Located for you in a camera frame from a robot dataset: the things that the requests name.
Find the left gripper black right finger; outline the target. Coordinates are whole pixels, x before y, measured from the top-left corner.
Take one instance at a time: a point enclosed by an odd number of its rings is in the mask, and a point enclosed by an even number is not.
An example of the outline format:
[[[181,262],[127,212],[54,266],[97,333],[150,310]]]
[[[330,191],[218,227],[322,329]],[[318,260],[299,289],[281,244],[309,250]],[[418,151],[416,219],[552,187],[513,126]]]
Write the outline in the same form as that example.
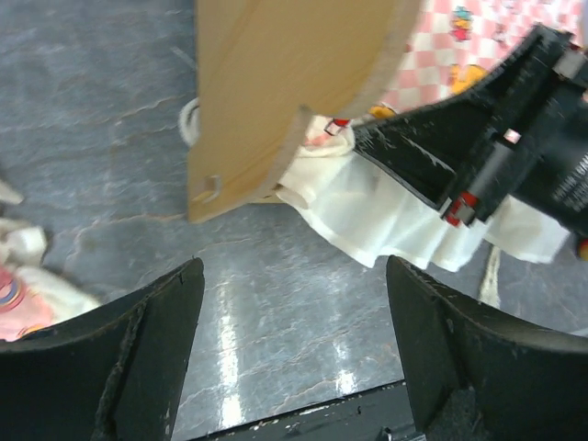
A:
[[[586,338],[518,319],[398,257],[387,289],[414,424],[427,439],[586,439]]]

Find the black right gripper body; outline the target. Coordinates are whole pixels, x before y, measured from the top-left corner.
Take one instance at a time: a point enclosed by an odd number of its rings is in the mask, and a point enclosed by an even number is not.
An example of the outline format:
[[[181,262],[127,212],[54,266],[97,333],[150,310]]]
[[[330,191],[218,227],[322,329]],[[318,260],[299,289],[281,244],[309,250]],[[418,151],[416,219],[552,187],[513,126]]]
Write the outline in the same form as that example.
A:
[[[439,199],[448,222],[487,220],[508,196],[587,233],[587,54],[536,25],[483,80],[440,105],[438,139],[455,172]]]

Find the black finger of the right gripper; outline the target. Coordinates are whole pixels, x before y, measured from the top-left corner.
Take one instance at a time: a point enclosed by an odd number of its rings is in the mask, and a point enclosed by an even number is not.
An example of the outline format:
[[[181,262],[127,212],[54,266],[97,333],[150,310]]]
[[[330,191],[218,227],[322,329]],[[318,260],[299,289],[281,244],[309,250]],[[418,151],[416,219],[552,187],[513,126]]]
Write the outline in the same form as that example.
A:
[[[468,192],[493,152],[508,149],[509,130],[551,71],[551,31],[533,28],[511,54],[464,92],[433,105],[353,129],[355,150],[429,207]]]

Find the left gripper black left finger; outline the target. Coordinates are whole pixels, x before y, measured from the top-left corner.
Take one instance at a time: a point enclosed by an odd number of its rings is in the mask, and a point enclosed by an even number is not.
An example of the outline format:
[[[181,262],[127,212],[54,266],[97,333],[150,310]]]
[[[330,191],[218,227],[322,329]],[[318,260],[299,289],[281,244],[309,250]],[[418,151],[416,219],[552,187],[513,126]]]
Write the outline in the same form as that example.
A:
[[[4,440],[169,440],[205,279],[199,258],[1,345]]]

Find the pink checkered duck mattress cover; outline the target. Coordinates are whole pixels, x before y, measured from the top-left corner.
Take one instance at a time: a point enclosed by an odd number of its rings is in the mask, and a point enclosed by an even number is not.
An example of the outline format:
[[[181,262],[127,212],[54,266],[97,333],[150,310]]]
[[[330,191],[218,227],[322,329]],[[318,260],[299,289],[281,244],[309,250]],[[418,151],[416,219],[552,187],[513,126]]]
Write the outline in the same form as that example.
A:
[[[385,118],[459,94],[504,58],[533,23],[574,32],[581,13],[578,1],[426,1],[411,48],[382,76],[386,92],[368,115]],[[311,121],[275,200],[293,207],[323,239],[364,266],[392,254],[420,268],[455,272],[481,243],[490,243],[481,298],[498,306],[501,254],[548,264],[568,239],[555,220],[515,198],[485,222],[451,227],[360,158],[350,129],[331,136],[327,122],[324,116]]]

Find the wooden pet bed frame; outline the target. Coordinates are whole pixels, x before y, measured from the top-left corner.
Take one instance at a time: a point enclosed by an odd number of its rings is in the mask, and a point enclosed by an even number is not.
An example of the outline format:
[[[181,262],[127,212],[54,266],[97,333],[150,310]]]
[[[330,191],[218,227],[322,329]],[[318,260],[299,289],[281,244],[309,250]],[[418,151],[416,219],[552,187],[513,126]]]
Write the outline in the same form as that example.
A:
[[[352,119],[383,95],[417,1],[198,1],[199,137],[187,217],[269,194],[315,115]]]

